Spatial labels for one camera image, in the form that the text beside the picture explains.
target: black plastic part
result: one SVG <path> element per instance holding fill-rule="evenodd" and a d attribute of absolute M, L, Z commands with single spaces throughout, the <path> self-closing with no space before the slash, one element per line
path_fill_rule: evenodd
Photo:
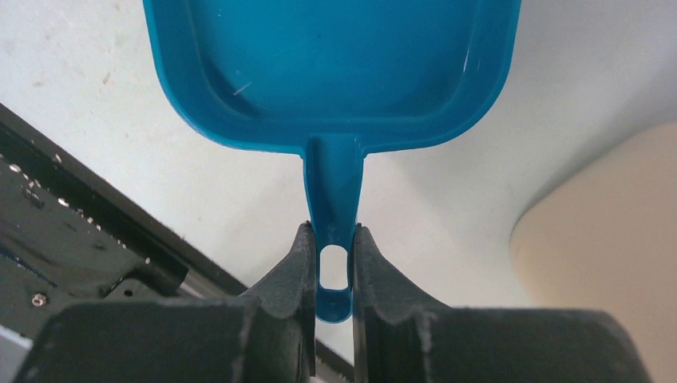
<path fill-rule="evenodd" d="M 47 323 L 16 382 L 308 381 L 315 282 L 315 241 L 304 224 L 290 253 L 239 297 L 66 308 Z"/>
<path fill-rule="evenodd" d="M 353 245 L 358 382 L 649 382 L 624 330 L 585 310 L 453 309 Z"/>

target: screw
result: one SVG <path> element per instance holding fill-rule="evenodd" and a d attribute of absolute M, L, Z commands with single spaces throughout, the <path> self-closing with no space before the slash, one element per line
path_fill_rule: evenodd
<path fill-rule="evenodd" d="M 31 303 L 33 303 L 33 306 L 40 307 L 44 306 L 47 304 L 47 296 L 44 294 L 35 294 L 33 296 L 33 299 L 30 300 Z"/>

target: blue plastic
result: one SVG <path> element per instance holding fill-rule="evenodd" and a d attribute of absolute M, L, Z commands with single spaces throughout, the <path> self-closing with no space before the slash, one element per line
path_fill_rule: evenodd
<path fill-rule="evenodd" d="M 520 6 L 519 0 L 144 4 L 160 83 L 195 130 L 233 148 L 303 158 L 318 254 L 327 245 L 350 253 L 367 154 L 440 144 L 486 113 L 508 74 Z M 318 317 L 348 318 L 350 289 L 350 283 L 345 290 L 319 286 Z"/>

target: white surface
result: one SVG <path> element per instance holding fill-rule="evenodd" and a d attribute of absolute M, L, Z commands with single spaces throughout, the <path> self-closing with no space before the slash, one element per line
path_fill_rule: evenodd
<path fill-rule="evenodd" d="M 0 325 L 0 383 L 10 383 L 33 342 Z"/>
<path fill-rule="evenodd" d="M 603 149 L 677 118 L 675 19 L 674 0 L 524 0 L 508 81 L 480 123 L 367 158 L 359 219 L 384 255 L 450 305 L 529 305 L 514 223 Z M 220 147 L 174 113 L 141 0 L 0 2 L 0 102 L 247 284 L 308 218 L 299 158 Z M 318 336 L 352 360 L 351 330 Z"/>

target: beige object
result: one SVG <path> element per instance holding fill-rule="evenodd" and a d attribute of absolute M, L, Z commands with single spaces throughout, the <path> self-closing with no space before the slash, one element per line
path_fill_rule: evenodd
<path fill-rule="evenodd" d="M 656 382 L 677 382 L 677 124 L 632 137 L 520 219 L 513 266 L 538 305 L 606 310 Z"/>

